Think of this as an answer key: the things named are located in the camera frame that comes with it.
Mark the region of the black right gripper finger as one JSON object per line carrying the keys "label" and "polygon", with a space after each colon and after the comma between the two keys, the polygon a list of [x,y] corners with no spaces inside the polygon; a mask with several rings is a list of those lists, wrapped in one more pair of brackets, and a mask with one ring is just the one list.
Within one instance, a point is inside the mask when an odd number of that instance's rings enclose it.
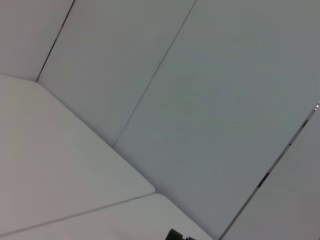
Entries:
{"label": "black right gripper finger", "polygon": [[184,237],[181,233],[171,229],[166,237],[166,240],[193,240],[192,237]]}

